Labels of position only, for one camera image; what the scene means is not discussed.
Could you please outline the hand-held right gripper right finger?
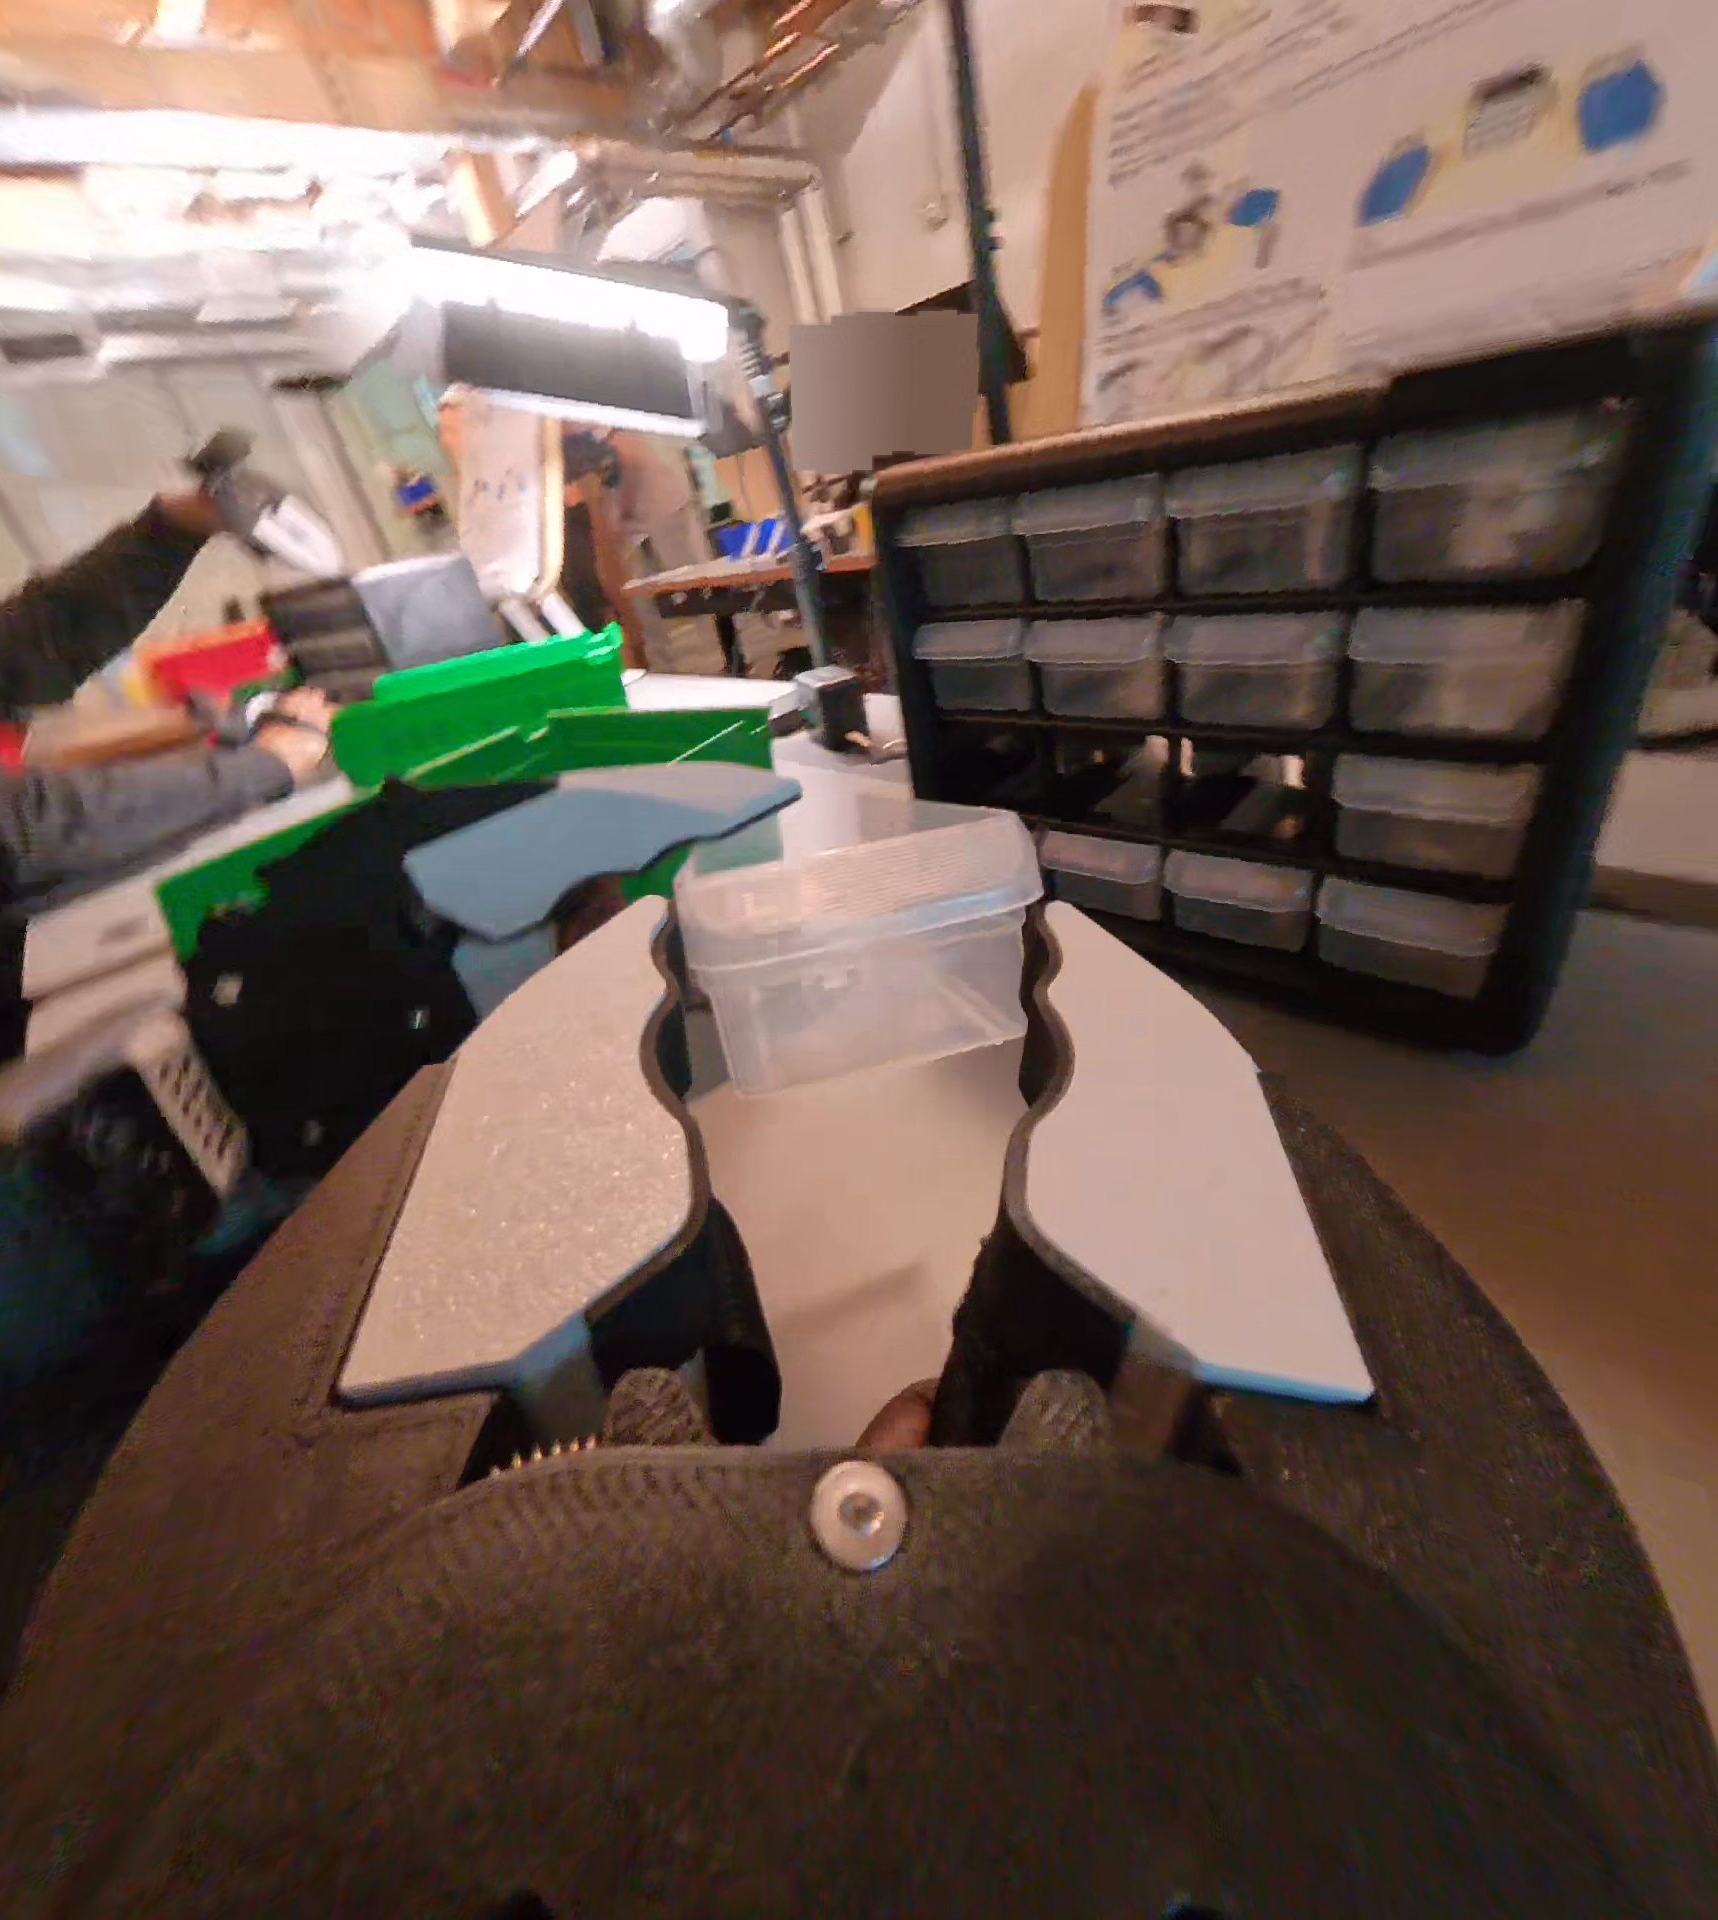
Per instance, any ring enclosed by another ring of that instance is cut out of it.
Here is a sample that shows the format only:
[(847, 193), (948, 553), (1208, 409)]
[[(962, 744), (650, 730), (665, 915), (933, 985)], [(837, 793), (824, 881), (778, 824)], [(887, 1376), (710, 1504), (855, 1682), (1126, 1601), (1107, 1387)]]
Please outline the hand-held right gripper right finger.
[(1045, 1080), (1001, 1208), (1126, 1336), (1205, 1387), (1321, 1407), (1377, 1396), (1254, 1058), (1080, 908), (1042, 908)]

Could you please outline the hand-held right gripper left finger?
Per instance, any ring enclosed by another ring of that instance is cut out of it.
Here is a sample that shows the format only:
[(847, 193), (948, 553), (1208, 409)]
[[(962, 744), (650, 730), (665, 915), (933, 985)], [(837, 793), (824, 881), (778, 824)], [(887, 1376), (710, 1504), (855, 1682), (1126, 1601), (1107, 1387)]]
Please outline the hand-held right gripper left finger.
[(712, 1190), (685, 1101), (673, 915), (645, 898), (517, 987), (454, 1054), (377, 1260), (338, 1397), (517, 1406), (595, 1438), (619, 1377), (703, 1349)]

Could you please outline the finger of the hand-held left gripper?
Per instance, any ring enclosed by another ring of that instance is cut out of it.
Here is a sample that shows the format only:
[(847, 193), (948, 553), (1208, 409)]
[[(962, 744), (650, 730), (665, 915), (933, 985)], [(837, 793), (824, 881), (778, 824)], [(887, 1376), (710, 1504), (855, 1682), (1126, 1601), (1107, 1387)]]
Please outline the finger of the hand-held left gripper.
[(536, 797), (410, 850), (403, 867), (434, 917), (476, 942), (507, 943), (587, 883), (731, 838), (802, 793), (795, 777), (736, 761), (569, 771)]

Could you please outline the small clear plastic drawer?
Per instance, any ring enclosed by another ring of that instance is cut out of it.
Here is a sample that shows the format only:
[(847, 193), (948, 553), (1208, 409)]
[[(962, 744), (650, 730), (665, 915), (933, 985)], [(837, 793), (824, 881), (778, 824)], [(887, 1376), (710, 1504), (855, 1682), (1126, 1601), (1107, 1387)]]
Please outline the small clear plastic drawer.
[(1045, 896), (1009, 809), (866, 787), (698, 845), (674, 877), (692, 991), (744, 1095), (1016, 1042)]

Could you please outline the another person's forearm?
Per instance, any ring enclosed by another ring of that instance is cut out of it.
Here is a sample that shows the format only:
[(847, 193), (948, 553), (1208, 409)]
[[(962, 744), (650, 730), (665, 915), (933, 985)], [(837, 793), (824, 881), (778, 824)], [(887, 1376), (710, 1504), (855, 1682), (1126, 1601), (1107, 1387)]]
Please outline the another person's forearm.
[(298, 792), (307, 769), (277, 751), (283, 728), (76, 769), (30, 769), (0, 785), (7, 896), (38, 906), (113, 883)]
[(222, 534), (207, 491), (157, 494), (146, 508), (0, 599), (0, 721), (68, 702), (175, 597)]

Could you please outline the large green divided bin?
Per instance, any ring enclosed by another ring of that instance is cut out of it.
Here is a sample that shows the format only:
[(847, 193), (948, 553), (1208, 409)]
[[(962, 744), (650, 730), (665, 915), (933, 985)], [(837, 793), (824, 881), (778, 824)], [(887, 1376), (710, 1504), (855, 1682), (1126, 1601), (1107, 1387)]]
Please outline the large green divided bin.
[[(530, 785), (544, 777), (649, 763), (738, 763), (775, 769), (775, 734), (766, 708), (558, 710), (536, 732), (499, 732), (422, 761), (387, 787), (436, 793)], [(280, 825), (247, 824), (245, 838), (193, 854), (154, 881), (154, 899), (175, 958), (195, 956), (208, 917), (257, 909), (267, 898), (265, 867), (316, 838), (344, 812), (384, 790), (352, 785), (313, 804)]]

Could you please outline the green plastic bin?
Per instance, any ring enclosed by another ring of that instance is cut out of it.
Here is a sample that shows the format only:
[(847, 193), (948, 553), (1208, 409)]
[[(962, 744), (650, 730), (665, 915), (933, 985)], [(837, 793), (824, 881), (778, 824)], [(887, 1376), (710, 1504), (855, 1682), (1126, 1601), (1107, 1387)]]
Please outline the green plastic bin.
[(416, 704), (447, 693), (472, 693), (489, 685), (523, 679), (558, 679), (593, 673), (597, 685), (625, 684), (626, 631), (611, 621), (573, 636), (540, 636), (505, 641), (487, 649), (397, 667), (380, 673), (370, 687), (375, 704)]

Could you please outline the grey storage box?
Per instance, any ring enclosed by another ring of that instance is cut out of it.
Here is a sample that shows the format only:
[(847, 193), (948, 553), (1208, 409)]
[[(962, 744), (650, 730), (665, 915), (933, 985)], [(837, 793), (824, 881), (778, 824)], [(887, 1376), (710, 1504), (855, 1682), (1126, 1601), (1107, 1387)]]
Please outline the grey storage box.
[(465, 659), (509, 644), (509, 627), (463, 551), (403, 557), (351, 576), (387, 669)]

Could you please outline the wooden workbench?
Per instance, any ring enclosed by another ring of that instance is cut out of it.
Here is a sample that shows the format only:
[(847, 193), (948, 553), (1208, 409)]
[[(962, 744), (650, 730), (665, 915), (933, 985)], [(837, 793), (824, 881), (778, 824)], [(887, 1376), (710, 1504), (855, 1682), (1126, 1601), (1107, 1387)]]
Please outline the wooden workbench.
[[(639, 618), (652, 610), (670, 631), (670, 658), (680, 673), (712, 672), (709, 648), (735, 678), (780, 679), (810, 663), (807, 618), (797, 578), (785, 557), (715, 559), (626, 582)], [(873, 555), (852, 551), (824, 559), (818, 579), (820, 627), (837, 661), (868, 667), (873, 659)]]

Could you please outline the red plastic bin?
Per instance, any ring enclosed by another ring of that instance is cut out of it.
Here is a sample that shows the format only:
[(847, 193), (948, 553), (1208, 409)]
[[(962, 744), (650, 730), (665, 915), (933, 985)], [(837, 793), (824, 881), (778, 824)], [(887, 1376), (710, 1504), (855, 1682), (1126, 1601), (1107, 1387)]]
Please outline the red plastic bin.
[(154, 702), (165, 708), (224, 706), (239, 689), (278, 682), (287, 669), (278, 636), (265, 618), (151, 636), (136, 658)]

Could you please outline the light stand pole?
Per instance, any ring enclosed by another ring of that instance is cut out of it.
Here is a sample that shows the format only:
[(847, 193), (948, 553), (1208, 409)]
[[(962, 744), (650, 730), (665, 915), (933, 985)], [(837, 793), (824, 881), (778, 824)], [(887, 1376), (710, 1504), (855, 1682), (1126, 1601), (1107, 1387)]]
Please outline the light stand pole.
[(727, 314), (743, 377), (757, 408), (759, 435), (770, 463), (780, 518), (787, 528), (787, 559), (807, 649), (812, 667), (832, 667), (835, 656), (824, 608), (824, 559), (805, 528), (788, 443), (791, 400), (780, 389), (777, 359), (769, 348), (766, 318), (755, 301), (744, 297), (731, 297)]

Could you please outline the studio light panel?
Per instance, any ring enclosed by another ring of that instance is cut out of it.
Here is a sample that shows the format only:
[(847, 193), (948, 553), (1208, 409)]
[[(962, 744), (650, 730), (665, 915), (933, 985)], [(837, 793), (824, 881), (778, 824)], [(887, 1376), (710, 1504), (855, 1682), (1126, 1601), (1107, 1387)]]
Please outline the studio light panel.
[(731, 300), (630, 266), (433, 239), (408, 245), (397, 281), (391, 357), (436, 396), (459, 387), (544, 420), (682, 442), (710, 425), (712, 375), (735, 343)]

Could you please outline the dark upright pole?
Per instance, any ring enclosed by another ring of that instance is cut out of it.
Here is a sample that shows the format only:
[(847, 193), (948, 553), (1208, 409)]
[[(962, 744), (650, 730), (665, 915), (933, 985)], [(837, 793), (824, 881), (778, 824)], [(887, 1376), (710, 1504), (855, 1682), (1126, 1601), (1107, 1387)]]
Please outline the dark upright pole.
[(1013, 396), (1027, 380), (1027, 355), (1009, 314), (999, 275), (999, 222), (989, 192), (989, 167), (976, 84), (969, 2), (942, 2), (951, 95), (960, 155), (970, 304), (976, 323), (978, 393), (991, 443), (1015, 442)]

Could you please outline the wall poster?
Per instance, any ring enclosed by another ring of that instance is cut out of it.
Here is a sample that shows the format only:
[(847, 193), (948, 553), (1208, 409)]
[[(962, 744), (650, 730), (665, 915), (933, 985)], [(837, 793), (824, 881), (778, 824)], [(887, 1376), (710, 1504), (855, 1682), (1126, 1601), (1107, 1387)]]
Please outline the wall poster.
[(1718, 309), (1718, 3), (1130, 3), (1083, 421)]

